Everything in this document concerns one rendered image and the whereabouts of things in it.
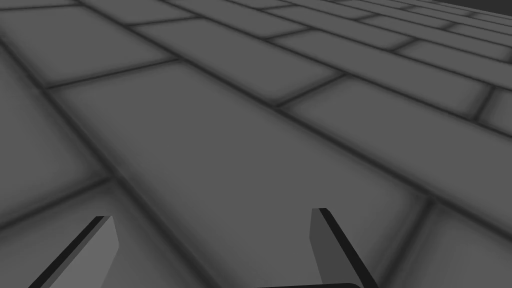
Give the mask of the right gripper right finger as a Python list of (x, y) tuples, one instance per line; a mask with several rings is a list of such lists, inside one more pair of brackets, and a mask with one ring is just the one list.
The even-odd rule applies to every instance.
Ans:
[(321, 288), (379, 288), (328, 209), (311, 210), (309, 242), (321, 278)]

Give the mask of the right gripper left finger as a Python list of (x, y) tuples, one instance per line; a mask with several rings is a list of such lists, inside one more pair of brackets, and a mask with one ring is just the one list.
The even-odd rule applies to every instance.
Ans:
[(28, 288), (102, 288), (119, 250), (111, 215), (98, 215)]

